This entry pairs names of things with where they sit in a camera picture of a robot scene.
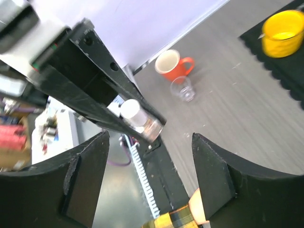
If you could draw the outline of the mannequin hand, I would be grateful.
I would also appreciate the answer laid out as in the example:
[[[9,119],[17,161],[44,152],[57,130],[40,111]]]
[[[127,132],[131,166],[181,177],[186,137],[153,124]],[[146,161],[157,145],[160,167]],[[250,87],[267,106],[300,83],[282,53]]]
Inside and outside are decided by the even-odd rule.
[[[202,198],[200,194],[200,189],[196,189],[193,195],[191,196],[189,200],[189,208],[192,213],[192,216],[195,220],[195,222],[198,225],[207,224],[209,223],[208,220],[206,220],[204,207],[202,204]]]

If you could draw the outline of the glitter nail polish bottle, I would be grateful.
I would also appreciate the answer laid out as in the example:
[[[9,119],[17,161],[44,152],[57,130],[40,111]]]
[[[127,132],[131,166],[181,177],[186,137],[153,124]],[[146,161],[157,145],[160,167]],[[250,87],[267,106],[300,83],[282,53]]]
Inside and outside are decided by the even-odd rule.
[[[135,99],[122,103],[120,114],[126,123],[150,143],[154,142],[163,130],[161,122],[148,114]]]

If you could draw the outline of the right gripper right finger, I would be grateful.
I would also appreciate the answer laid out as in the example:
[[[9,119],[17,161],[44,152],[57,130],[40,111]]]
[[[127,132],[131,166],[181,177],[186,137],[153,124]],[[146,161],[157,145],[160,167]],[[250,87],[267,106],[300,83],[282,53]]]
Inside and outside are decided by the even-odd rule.
[[[199,133],[192,154],[205,217],[213,228],[301,228],[304,178],[248,161]]]

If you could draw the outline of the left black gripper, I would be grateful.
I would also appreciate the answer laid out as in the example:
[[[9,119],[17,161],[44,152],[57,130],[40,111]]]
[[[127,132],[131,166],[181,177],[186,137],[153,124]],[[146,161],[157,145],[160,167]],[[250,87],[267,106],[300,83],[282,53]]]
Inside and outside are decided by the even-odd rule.
[[[68,25],[60,14],[67,0],[2,0],[0,2],[0,67],[11,67],[24,76],[33,62]]]

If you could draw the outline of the yellow plaid sleeve forearm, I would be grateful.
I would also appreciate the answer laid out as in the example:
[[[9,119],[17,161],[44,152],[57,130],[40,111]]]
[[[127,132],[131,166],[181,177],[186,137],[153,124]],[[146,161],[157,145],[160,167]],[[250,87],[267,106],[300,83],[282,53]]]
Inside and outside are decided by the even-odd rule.
[[[200,228],[200,225],[195,222],[187,204],[146,222],[142,228]]]

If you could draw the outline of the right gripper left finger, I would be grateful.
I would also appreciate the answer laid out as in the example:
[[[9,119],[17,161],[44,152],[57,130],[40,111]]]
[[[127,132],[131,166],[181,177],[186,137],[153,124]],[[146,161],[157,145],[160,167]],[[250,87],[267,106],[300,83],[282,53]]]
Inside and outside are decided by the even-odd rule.
[[[0,175],[3,228],[90,228],[109,153],[109,133],[20,171]]]

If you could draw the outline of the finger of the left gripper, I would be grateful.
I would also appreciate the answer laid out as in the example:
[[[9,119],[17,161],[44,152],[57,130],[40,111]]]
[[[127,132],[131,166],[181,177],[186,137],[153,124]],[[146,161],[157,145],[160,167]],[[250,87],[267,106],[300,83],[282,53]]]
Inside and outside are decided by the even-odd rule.
[[[130,126],[52,66],[47,66],[42,73],[35,73],[35,87],[105,129],[125,133],[147,143],[157,139],[156,125],[148,128]]]
[[[144,99],[118,66],[89,19],[83,19],[73,27],[70,41],[74,46],[70,57],[74,61],[70,80],[75,85],[104,107],[118,94],[125,99],[135,99],[148,114],[162,125],[166,124],[166,119]]]

